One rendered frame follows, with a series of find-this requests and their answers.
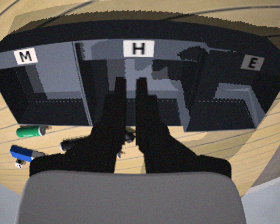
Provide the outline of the black battery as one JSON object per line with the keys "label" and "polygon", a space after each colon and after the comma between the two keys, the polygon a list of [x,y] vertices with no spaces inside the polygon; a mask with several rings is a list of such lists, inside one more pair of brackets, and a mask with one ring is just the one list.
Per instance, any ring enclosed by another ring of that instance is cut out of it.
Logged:
{"label": "black battery", "polygon": [[82,139],[76,139],[76,140],[69,140],[69,141],[63,141],[60,142],[60,150],[61,151],[67,151],[69,148],[73,147],[76,145],[76,143],[80,142]]}

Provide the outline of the black bin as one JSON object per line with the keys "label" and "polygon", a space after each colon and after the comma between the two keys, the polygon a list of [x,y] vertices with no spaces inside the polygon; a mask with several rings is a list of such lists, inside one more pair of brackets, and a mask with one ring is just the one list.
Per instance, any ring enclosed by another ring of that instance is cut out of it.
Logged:
{"label": "black bin", "polygon": [[234,29],[137,19],[53,25],[0,41],[0,94],[18,125],[93,127],[116,77],[127,79],[126,127],[135,127],[136,79],[147,77],[168,127],[251,130],[280,92],[280,50]]}

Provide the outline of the dark grey bolt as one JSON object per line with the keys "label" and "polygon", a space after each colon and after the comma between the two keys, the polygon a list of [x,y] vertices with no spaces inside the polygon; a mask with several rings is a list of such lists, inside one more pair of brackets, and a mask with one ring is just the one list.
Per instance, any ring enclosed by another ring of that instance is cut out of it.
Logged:
{"label": "dark grey bolt", "polygon": [[133,142],[135,139],[135,135],[132,132],[128,132],[126,130],[126,142],[129,144],[131,142]]}

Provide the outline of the green battery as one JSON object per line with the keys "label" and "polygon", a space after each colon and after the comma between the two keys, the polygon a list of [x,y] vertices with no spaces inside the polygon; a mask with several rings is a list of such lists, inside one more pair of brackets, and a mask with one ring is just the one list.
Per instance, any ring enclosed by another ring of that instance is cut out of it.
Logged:
{"label": "green battery", "polygon": [[16,134],[18,137],[35,137],[35,136],[44,136],[46,129],[44,126],[30,126],[30,127],[21,127],[17,128]]}

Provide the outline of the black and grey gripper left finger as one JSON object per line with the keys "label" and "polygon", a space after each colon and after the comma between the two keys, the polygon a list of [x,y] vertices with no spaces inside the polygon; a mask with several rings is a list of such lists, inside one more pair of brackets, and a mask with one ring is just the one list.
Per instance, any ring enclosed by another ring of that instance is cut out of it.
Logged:
{"label": "black and grey gripper left finger", "polygon": [[29,177],[49,170],[114,173],[117,153],[125,145],[125,135],[126,79],[116,77],[114,94],[105,94],[101,121],[93,125],[90,135],[64,154],[32,159]]}

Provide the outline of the blue and white eraser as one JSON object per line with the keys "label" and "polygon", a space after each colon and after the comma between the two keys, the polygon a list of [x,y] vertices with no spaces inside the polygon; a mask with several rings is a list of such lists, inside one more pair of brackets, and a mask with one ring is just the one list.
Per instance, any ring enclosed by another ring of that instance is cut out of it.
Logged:
{"label": "blue and white eraser", "polygon": [[31,151],[13,145],[11,146],[10,153],[14,158],[18,158],[28,162],[36,157],[44,156],[43,153]]}

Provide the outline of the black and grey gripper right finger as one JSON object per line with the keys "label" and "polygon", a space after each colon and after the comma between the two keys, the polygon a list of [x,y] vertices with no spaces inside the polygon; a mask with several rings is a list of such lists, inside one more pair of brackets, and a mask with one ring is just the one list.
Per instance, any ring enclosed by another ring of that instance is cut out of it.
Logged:
{"label": "black and grey gripper right finger", "polygon": [[136,79],[135,142],[144,154],[146,173],[206,171],[232,179],[231,164],[227,160],[196,155],[170,135],[168,126],[160,122],[157,95],[148,95],[147,77]]}

